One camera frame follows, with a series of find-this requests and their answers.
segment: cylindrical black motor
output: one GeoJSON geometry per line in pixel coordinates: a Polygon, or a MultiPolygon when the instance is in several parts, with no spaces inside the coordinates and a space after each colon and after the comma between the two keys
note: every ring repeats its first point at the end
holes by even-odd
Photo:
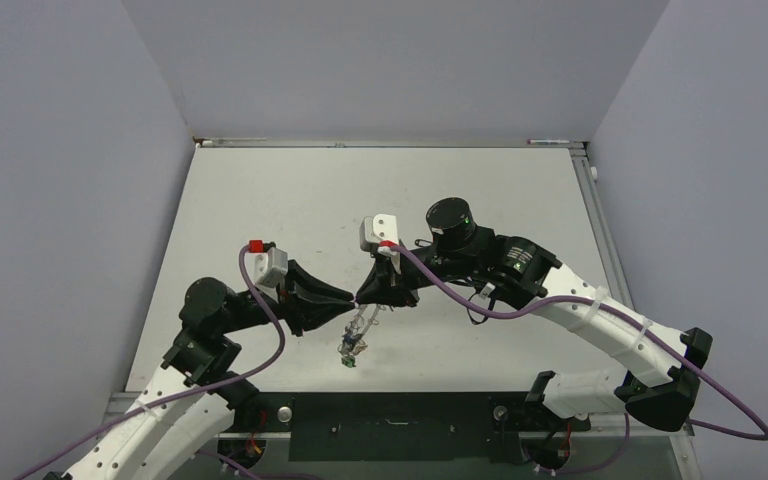
{"type": "Polygon", "coordinates": [[[428,209],[425,222],[439,251],[458,251],[469,245],[475,235],[476,225],[466,200],[449,197],[428,209]]]}

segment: gray wall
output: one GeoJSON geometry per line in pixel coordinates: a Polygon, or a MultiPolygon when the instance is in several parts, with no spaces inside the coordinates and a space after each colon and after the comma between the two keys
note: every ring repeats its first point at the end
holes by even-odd
{"type": "Polygon", "coordinates": [[[0,2],[0,480],[121,388],[191,155],[118,1],[0,2]]]}
{"type": "MultiPolygon", "coordinates": [[[[636,306],[713,333],[768,420],[768,2],[671,1],[590,151],[636,306]]],[[[694,416],[754,428],[710,389],[694,416]]],[[[707,479],[768,478],[768,443],[697,432],[707,479]]]]}
{"type": "Polygon", "coordinates": [[[590,139],[666,0],[124,0],[197,136],[590,139]]]}

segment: white table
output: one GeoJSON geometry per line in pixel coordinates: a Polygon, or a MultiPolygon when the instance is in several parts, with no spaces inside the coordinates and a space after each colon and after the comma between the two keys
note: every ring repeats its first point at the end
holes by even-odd
{"type": "MultiPolygon", "coordinates": [[[[465,198],[479,225],[529,238],[590,283],[607,285],[566,149],[201,148],[126,390],[141,390],[169,348],[193,281],[213,276],[245,289],[237,252],[249,239],[277,242],[312,275],[354,293],[372,266],[358,248],[362,218],[395,214],[402,240],[412,245],[430,238],[425,212],[448,196],[465,198]]],[[[351,318],[345,314],[301,338],[289,337],[284,355],[252,382],[267,392],[522,391],[543,370],[615,365],[538,317],[475,326],[435,288],[420,291],[420,298],[416,308],[380,316],[357,368],[341,365],[337,353],[351,318]]],[[[260,364],[277,345],[269,325],[230,337],[242,345],[232,367],[237,372],[260,364]]]]}

